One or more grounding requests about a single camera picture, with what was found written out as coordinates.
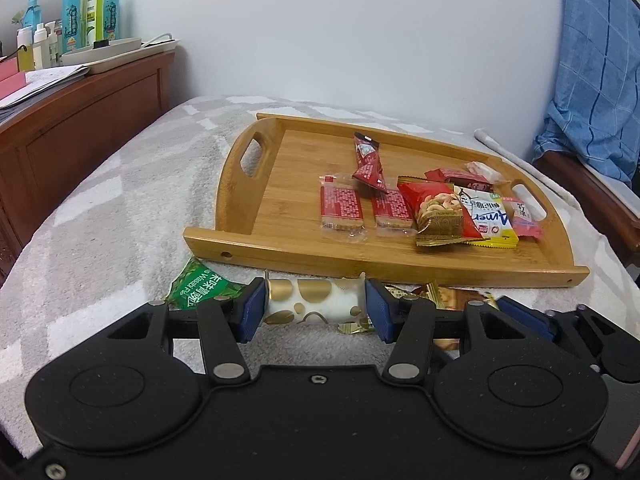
circular black motor cover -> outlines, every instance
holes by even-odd
[[[589,438],[604,417],[607,389],[586,364],[527,336],[482,340],[445,366],[434,398],[463,433],[511,452],[543,452]]]
[[[187,365],[159,346],[88,340],[38,371],[24,402],[41,439],[87,451],[148,444],[184,423],[200,402]]]

gray and white blanket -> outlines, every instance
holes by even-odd
[[[0,422],[25,454],[39,441],[24,411],[36,370],[148,300],[162,298],[190,257],[185,226],[213,226],[225,157],[257,111],[365,124],[488,151],[470,134],[431,131],[369,110],[343,110],[260,96],[200,97],[174,108],[89,176],[33,236],[0,289]],[[640,292],[607,240],[546,187],[569,233],[577,264],[590,276],[567,289],[503,289],[521,303],[572,310],[585,303],[640,336]],[[209,266],[248,283],[262,269]],[[333,326],[266,326],[242,353],[261,364],[382,364],[391,348],[375,336],[345,336]],[[195,341],[175,342],[195,370]]]

wooden nightstand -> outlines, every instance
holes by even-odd
[[[0,124],[0,284],[78,184],[168,111],[174,55],[87,76]]]

white bottle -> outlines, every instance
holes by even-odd
[[[49,40],[49,60],[51,66],[58,66],[60,63],[60,53],[58,52],[58,35],[54,32],[56,22],[45,24],[47,28],[47,39]]]
[[[51,67],[49,54],[49,38],[44,23],[38,23],[38,28],[33,35],[33,63],[36,70]]]

wooden tray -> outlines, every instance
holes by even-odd
[[[500,171],[512,185],[524,184],[546,210],[543,240],[521,238],[514,250],[465,244],[418,248],[412,238],[375,234],[369,200],[362,200],[367,240],[359,244],[325,238],[319,229],[322,174],[356,170],[353,134],[380,142],[387,178],[423,176],[434,168],[464,170],[478,160]],[[262,148],[252,176],[240,160],[255,139]],[[497,192],[513,195],[509,186]],[[193,254],[223,263],[300,274],[369,278],[395,283],[498,287],[574,286],[589,273],[574,265],[558,213],[540,188],[516,168],[486,153],[363,126],[258,114],[226,159],[216,205],[216,229],[187,227]]]

